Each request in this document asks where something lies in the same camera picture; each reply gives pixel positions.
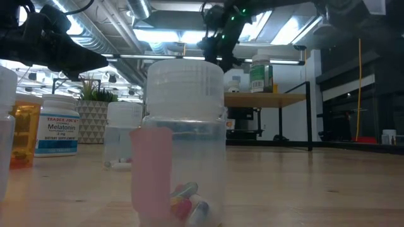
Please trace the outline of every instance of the colorful capsule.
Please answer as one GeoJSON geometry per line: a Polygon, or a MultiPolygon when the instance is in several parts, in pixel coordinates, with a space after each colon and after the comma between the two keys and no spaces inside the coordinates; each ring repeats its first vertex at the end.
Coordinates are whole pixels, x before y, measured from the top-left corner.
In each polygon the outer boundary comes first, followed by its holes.
{"type": "Polygon", "coordinates": [[[199,202],[189,219],[187,220],[186,227],[199,227],[206,221],[209,212],[209,205],[205,202],[199,202]]]}
{"type": "Polygon", "coordinates": [[[171,197],[181,196],[185,199],[189,199],[192,195],[198,191],[198,184],[195,182],[186,183],[180,190],[171,193],[171,197]]]}

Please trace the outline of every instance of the clear plastic jar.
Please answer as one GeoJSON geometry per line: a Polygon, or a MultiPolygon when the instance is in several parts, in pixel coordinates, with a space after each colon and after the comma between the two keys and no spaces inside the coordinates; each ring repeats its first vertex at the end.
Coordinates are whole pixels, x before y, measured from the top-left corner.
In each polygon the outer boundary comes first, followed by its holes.
{"type": "Polygon", "coordinates": [[[17,74],[0,66],[0,202],[7,190],[15,126],[15,118],[8,113],[15,103],[16,88],[17,74]]]}
{"type": "Polygon", "coordinates": [[[159,224],[139,214],[141,225],[217,227],[225,190],[223,71],[204,61],[160,61],[149,68],[147,91],[142,128],[173,133],[171,218],[159,224]]]}
{"type": "Polygon", "coordinates": [[[140,126],[142,116],[143,107],[136,103],[112,102],[108,105],[104,169],[131,170],[132,144],[129,133],[140,126]]]}

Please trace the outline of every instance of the pill bottle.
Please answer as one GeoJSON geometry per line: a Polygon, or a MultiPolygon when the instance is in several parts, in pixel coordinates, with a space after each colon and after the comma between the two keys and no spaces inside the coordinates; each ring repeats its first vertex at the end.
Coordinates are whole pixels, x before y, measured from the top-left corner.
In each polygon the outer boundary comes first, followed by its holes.
{"type": "Polygon", "coordinates": [[[42,98],[16,94],[11,111],[15,118],[15,132],[10,169],[32,167],[41,105],[42,98]]]}
{"type": "Polygon", "coordinates": [[[251,92],[273,92],[273,66],[269,55],[259,54],[252,57],[250,68],[251,92]]]}
{"type": "Polygon", "coordinates": [[[149,115],[142,130],[165,127],[172,131],[171,207],[167,208],[171,218],[161,221],[139,212],[141,225],[221,224],[226,155],[223,96],[223,71],[215,64],[176,59],[149,68],[149,115]]]}
{"type": "Polygon", "coordinates": [[[129,133],[142,120],[143,106],[129,102],[108,105],[107,125],[104,132],[104,169],[130,171],[132,144],[129,133]]]}
{"type": "Polygon", "coordinates": [[[76,155],[80,115],[69,102],[46,100],[40,112],[35,157],[76,155]]]}
{"type": "Polygon", "coordinates": [[[0,66],[0,202],[7,190],[15,118],[9,114],[15,104],[17,74],[0,66]]]}

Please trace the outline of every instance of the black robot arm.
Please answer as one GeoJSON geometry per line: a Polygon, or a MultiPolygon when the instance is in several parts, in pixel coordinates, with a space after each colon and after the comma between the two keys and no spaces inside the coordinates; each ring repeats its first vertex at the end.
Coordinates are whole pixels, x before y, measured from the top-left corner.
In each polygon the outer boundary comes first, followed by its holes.
{"type": "Polygon", "coordinates": [[[207,29],[217,32],[212,37],[205,37],[198,47],[208,62],[217,64],[217,57],[222,57],[219,66],[226,72],[234,64],[241,64],[233,56],[233,49],[244,25],[251,23],[253,16],[276,7],[307,2],[312,2],[319,14],[327,17],[335,28],[368,41],[380,56],[397,64],[404,60],[404,38],[398,31],[371,17],[363,0],[228,0],[224,7],[214,6],[205,14],[207,29]]]}
{"type": "Polygon", "coordinates": [[[74,43],[66,33],[71,26],[66,15],[71,13],[49,5],[36,13],[31,0],[0,0],[0,59],[47,66],[72,80],[78,80],[79,73],[108,66],[104,56],[74,43]],[[17,20],[20,6],[28,13],[22,26],[17,20]]]}

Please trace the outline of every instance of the white bottle cap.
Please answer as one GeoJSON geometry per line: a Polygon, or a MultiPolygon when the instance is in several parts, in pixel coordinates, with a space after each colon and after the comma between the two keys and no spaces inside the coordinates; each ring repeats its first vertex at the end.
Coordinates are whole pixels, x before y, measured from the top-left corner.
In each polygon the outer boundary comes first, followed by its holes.
{"type": "Polygon", "coordinates": [[[77,100],[75,98],[66,95],[43,94],[42,98],[44,99],[44,101],[55,100],[60,102],[72,103],[74,105],[77,104],[77,100]]]}
{"type": "Polygon", "coordinates": [[[143,107],[136,103],[112,102],[108,105],[109,125],[138,127],[143,117],[143,107]]]}
{"type": "Polygon", "coordinates": [[[16,100],[20,102],[34,103],[34,104],[43,104],[43,99],[36,97],[35,95],[25,95],[25,94],[17,94],[16,100]]]}
{"type": "Polygon", "coordinates": [[[252,61],[271,61],[271,56],[266,54],[257,54],[252,57],[252,61]]]}
{"type": "Polygon", "coordinates": [[[197,60],[165,60],[148,70],[147,99],[151,114],[181,117],[223,113],[222,69],[197,60]]]}
{"type": "Polygon", "coordinates": [[[15,104],[17,74],[0,66],[0,105],[11,107],[15,104]]]}

